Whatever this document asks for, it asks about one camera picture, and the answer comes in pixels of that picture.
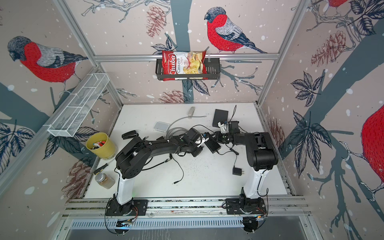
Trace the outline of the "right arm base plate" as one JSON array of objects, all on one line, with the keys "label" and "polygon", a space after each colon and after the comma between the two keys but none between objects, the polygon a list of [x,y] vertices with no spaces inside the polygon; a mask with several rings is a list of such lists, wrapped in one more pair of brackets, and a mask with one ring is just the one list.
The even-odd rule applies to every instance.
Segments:
[{"label": "right arm base plate", "polygon": [[262,198],[226,199],[223,208],[228,215],[266,215],[267,206]]}]

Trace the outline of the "red chips bag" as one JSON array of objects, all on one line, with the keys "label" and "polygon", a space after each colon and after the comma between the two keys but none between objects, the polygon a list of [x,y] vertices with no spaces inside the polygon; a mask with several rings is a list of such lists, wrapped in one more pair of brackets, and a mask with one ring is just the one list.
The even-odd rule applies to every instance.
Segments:
[{"label": "red chips bag", "polygon": [[204,64],[206,51],[174,52],[162,51],[163,75],[206,74]]}]

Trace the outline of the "glass jar with lid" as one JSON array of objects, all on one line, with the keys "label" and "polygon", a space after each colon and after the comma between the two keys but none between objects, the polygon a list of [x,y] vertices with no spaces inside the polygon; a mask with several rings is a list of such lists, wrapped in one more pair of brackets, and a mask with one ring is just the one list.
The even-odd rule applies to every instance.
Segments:
[{"label": "glass jar with lid", "polygon": [[115,180],[104,173],[96,174],[95,181],[105,189],[110,189],[115,184]]}]

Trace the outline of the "black handled screwdriver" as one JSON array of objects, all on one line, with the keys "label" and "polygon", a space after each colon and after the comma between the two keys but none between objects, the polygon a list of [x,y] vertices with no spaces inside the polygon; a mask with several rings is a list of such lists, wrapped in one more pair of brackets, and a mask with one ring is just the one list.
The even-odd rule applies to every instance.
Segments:
[{"label": "black handled screwdriver", "polygon": [[108,163],[105,163],[104,165],[102,165],[101,167],[97,168],[93,174],[96,176],[98,175],[99,173],[101,173],[105,168],[107,168],[108,166],[110,166],[111,164],[113,164],[114,162],[113,161],[110,161]]}]

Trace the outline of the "white mesh wall shelf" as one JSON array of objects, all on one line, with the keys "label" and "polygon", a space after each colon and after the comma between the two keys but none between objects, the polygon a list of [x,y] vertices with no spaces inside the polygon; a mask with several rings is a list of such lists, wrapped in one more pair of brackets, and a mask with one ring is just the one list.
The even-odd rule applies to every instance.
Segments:
[{"label": "white mesh wall shelf", "polygon": [[107,74],[90,74],[81,88],[70,94],[69,103],[49,126],[48,132],[54,137],[73,137],[109,81]]}]

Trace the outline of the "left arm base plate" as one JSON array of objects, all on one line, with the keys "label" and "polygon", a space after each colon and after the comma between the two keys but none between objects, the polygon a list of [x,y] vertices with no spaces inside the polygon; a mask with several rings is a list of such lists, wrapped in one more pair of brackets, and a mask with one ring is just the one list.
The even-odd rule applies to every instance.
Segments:
[{"label": "left arm base plate", "polygon": [[120,205],[116,198],[108,201],[105,211],[106,217],[145,216],[148,208],[148,200],[132,199],[124,205]]}]

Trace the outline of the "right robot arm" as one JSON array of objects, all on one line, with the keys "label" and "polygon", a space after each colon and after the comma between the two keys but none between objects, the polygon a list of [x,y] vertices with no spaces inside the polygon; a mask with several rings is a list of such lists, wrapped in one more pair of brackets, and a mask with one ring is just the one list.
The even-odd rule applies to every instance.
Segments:
[{"label": "right robot arm", "polygon": [[239,199],[232,207],[233,214],[267,214],[262,186],[267,174],[277,165],[279,158],[274,148],[272,138],[267,132],[244,132],[238,121],[221,125],[221,130],[215,132],[216,142],[224,145],[244,146],[249,166],[252,168],[246,184],[242,187]]}]

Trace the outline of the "white small network switch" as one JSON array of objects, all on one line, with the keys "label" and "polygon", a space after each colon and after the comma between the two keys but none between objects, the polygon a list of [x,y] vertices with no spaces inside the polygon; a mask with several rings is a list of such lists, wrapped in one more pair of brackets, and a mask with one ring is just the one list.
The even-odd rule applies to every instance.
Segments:
[{"label": "white small network switch", "polygon": [[154,130],[162,133],[166,133],[171,124],[164,122],[156,122],[154,125]]}]

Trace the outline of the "grey USB adapter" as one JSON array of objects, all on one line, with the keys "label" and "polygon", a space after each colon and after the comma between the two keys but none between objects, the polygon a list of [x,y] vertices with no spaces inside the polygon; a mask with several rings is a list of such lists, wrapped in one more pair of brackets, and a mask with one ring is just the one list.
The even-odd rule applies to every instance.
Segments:
[{"label": "grey USB adapter", "polygon": [[188,117],[192,118],[194,116],[194,113],[195,113],[195,107],[191,107],[188,112]]}]

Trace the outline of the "yellow cup with markers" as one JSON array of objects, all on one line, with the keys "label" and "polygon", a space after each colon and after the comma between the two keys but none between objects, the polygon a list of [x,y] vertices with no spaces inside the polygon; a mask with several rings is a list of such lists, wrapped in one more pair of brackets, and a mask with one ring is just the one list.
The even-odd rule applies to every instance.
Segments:
[{"label": "yellow cup with markers", "polygon": [[116,144],[106,133],[92,135],[86,142],[86,147],[100,159],[110,160],[117,153]]}]

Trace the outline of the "ribbed black network switch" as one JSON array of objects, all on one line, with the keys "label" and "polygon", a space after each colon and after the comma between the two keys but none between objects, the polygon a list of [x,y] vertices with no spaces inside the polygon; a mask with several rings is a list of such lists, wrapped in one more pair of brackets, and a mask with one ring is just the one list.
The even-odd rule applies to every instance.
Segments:
[{"label": "ribbed black network switch", "polygon": [[211,151],[212,154],[221,149],[221,145],[212,138],[205,138],[205,145]]}]

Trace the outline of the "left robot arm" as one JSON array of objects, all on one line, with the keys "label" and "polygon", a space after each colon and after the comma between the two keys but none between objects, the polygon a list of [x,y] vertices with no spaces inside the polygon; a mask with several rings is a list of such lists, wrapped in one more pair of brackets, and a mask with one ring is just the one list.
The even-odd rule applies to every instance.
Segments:
[{"label": "left robot arm", "polygon": [[140,137],[132,138],[115,158],[120,178],[113,200],[119,208],[131,206],[135,177],[144,170],[144,166],[150,159],[160,155],[174,154],[191,154],[196,157],[203,150],[201,144],[203,144],[203,135],[194,128],[169,139],[147,141]]}]

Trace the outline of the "black stapler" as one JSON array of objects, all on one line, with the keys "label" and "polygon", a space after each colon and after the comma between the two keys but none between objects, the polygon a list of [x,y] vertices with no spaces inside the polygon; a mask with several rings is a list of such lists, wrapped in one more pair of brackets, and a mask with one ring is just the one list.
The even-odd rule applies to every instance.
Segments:
[{"label": "black stapler", "polygon": [[133,131],[129,131],[129,132],[122,134],[122,139],[128,140],[128,139],[132,139],[132,138],[138,137],[138,136],[139,136],[139,134],[137,133],[137,131],[133,130]]}]

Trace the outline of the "right black power adapter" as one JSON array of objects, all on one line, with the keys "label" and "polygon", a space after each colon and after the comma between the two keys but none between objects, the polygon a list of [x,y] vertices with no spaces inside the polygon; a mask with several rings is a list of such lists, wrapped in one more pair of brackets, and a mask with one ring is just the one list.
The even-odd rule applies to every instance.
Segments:
[{"label": "right black power adapter", "polygon": [[233,148],[229,148],[229,150],[231,152],[233,152],[235,154],[235,161],[234,161],[234,164],[233,164],[233,168],[232,168],[232,174],[235,175],[235,176],[242,176],[243,175],[243,170],[241,168],[237,168],[236,167],[236,163],[237,163],[237,159],[238,159],[238,156],[239,156],[239,153],[234,150]]}]

